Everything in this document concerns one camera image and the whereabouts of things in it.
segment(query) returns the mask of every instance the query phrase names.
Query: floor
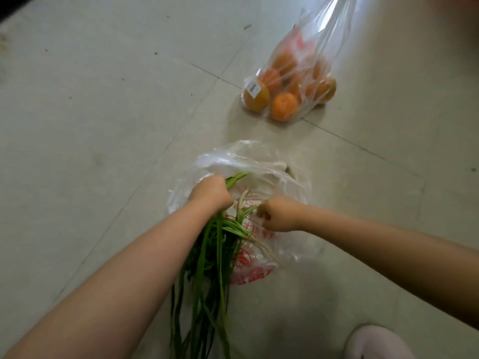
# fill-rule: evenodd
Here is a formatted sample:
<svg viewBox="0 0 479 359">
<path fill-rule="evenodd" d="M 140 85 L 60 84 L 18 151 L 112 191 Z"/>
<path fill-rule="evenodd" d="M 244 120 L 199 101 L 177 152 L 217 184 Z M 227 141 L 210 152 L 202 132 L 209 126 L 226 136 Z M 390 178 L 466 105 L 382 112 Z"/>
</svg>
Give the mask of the floor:
<svg viewBox="0 0 479 359">
<path fill-rule="evenodd" d="M 239 139 L 295 159 L 322 207 L 479 248 L 477 14 L 359 0 L 326 108 L 246 114 L 243 78 L 314 1 L 34 0 L 0 26 L 0 355 L 165 216 L 189 162 Z M 168 310 L 135 357 L 166 357 Z M 229 313 L 247 358 L 335 358 L 364 322 L 418 358 L 479 356 L 478 332 L 327 244 L 234 287 Z"/>
</svg>

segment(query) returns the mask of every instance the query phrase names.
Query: bag of oranges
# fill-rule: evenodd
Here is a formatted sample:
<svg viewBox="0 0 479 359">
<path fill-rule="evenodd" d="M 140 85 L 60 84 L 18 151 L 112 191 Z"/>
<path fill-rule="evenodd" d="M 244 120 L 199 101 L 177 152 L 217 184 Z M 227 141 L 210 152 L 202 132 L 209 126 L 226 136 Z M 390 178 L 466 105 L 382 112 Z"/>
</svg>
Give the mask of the bag of oranges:
<svg viewBox="0 0 479 359">
<path fill-rule="evenodd" d="M 302 12 L 299 22 L 279 42 L 266 66 L 244 83 L 244 108 L 291 121 L 336 93 L 331 63 L 346 41 L 356 0 L 325 0 Z"/>
</svg>

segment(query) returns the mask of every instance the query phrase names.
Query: barcode sticker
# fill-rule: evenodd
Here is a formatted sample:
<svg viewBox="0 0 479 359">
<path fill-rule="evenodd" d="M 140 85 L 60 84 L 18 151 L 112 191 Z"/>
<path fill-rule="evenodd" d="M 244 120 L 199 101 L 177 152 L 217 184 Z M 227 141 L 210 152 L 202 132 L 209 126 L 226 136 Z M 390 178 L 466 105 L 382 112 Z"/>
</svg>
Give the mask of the barcode sticker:
<svg viewBox="0 0 479 359">
<path fill-rule="evenodd" d="M 254 81 L 249 84 L 249 86 L 246 88 L 248 90 L 248 93 L 254 98 L 260 93 L 261 87 L 258 84 L 258 82 Z"/>
</svg>

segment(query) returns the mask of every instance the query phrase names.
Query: white shoe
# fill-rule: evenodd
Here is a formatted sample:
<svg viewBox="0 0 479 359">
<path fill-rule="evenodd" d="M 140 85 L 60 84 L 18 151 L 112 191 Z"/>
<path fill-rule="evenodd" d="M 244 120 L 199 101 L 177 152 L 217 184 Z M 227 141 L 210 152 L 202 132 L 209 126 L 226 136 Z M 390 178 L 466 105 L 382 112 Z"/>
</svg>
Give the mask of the white shoe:
<svg viewBox="0 0 479 359">
<path fill-rule="evenodd" d="M 344 359 L 415 359 L 407 344 L 385 327 L 358 327 L 344 346 Z"/>
</svg>

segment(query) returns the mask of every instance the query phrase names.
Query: clear plastic bag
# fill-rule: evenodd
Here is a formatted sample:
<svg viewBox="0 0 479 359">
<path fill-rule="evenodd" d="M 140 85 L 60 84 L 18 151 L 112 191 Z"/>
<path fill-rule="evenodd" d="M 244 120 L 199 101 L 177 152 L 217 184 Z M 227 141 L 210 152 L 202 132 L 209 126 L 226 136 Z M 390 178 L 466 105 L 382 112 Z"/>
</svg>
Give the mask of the clear plastic bag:
<svg viewBox="0 0 479 359">
<path fill-rule="evenodd" d="M 242 140 L 199 156 L 177 179 L 168 202 L 169 213 L 186 204 L 193 187 L 206 176 L 221 174 L 227 178 L 240 172 L 247 172 L 248 176 L 231 188 L 235 204 L 227 214 L 236 216 L 234 209 L 245 189 L 250 193 L 243 201 L 243 206 L 256 205 L 278 195 L 306 204 L 312 203 L 310 183 L 299 169 L 280 158 L 272 146 L 258 141 Z M 252 231 L 282 265 L 314 259 L 323 247 L 323 241 L 317 237 L 303 232 L 269 232 L 261 226 L 261 223 L 256 213 L 252 213 L 249 219 L 245 219 L 243 226 Z M 245 242 L 238 255 L 231 283 L 244 284 L 264 278 L 276 267 L 278 262 L 268 253 Z"/>
<path fill-rule="evenodd" d="M 301 13 L 267 64 L 245 79 L 241 104 L 278 121 L 304 116 L 336 93 L 331 64 L 346 41 L 356 0 L 324 0 Z"/>
</svg>

